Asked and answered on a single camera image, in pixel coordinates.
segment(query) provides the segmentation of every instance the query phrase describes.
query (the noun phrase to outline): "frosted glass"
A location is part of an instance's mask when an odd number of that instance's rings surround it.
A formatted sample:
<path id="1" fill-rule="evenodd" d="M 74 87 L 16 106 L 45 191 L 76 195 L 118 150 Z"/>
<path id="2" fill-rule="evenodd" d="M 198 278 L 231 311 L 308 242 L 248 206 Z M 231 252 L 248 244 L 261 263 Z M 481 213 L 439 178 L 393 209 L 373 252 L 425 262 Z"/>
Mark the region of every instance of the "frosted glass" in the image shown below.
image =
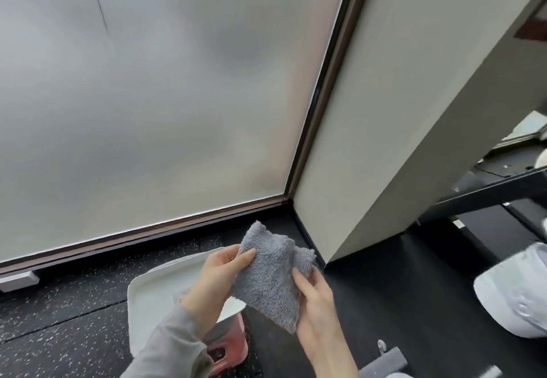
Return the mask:
<path id="1" fill-rule="evenodd" d="M 283 192 L 340 0 L 0 0 L 0 260 Z"/>

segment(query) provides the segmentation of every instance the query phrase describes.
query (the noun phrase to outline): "cleaning rag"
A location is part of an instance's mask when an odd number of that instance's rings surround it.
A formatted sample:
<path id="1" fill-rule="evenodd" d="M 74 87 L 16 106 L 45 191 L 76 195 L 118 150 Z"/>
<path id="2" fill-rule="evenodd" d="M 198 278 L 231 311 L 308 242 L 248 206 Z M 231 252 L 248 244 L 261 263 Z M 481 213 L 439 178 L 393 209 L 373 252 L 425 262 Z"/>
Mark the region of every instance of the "cleaning rag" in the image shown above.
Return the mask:
<path id="1" fill-rule="evenodd" d="M 297 247 L 285 235 L 272 234 L 259 221 L 243 237 L 239 254 L 256 249 L 253 262 L 240 271 L 232 285 L 232 295 L 290 333 L 295 333 L 300 314 L 300 291 L 294 284 L 292 269 L 310 277 L 315 252 Z"/>

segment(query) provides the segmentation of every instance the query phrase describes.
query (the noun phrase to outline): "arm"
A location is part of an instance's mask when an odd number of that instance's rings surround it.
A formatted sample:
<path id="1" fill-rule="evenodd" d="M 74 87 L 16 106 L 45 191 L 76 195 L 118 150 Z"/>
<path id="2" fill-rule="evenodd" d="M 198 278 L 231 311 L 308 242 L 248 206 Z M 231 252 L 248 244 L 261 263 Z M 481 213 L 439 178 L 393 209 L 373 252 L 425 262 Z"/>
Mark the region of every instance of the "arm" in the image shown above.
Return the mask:
<path id="1" fill-rule="evenodd" d="M 203 337 L 217 323 L 234 276 L 253 260 L 240 246 L 211 254 L 180 305 L 160 322 L 121 378 L 206 378 L 213 367 Z"/>
<path id="2" fill-rule="evenodd" d="M 311 283 L 297 270 L 293 278 L 304 295 L 297 325 L 298 340 L 317 378 L 357 378 L 358 370 L 336 315 L 334 297 L 314 267 Z"/>

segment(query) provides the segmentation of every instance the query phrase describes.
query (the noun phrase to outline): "person's right hand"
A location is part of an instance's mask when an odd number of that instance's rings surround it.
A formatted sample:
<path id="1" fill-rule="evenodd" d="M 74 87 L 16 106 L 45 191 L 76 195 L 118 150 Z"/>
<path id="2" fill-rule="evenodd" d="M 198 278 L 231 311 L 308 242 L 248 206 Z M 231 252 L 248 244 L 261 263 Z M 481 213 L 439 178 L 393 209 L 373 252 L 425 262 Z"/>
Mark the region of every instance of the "person's right hand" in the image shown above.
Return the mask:
<path id="1" fill-rule="evenodd" d="M 304 295 L 297 325 L 298 340 L 318 378 L 356 378 L 357 366 L 336 315 L 334 297 L 321 272 L 314 267 L 311 283 L 297 269 L 293 278 Z"/>

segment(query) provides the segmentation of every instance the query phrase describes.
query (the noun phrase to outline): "gray sleeve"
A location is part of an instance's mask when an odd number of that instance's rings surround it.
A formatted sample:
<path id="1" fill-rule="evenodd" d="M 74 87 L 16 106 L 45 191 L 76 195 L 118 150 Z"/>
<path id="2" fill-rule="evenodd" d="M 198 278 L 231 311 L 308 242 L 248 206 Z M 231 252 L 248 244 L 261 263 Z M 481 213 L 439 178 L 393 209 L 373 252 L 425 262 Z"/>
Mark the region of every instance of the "gray sleeve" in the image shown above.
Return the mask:
<path id="1" fill-rule="evenodd" d="M 212 369 L 207 347 L 196 337 L 194 319 L 176 305 L 121 378 L 207 378 Z"/>

